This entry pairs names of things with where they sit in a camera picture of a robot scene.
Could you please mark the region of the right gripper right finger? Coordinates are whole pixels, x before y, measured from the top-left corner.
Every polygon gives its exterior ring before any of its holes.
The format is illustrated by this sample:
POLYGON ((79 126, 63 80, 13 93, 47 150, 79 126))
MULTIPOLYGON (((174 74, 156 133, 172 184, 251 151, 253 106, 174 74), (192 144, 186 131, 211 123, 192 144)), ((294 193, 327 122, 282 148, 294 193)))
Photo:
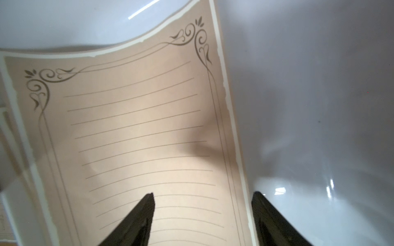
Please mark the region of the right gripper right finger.
POLYGON ((261 246, 312 246, 259 191, 253 193, 252 212, 261 246))

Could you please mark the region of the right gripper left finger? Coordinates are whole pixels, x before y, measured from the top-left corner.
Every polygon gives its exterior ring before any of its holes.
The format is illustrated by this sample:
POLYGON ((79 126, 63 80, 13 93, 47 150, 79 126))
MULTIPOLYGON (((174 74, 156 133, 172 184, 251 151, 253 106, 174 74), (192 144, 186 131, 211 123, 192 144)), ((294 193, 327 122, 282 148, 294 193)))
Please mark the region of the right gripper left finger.
POLYGON ((100 246, 147 246, 154 212, 154 195, 148 193, 100 243, 100 246))

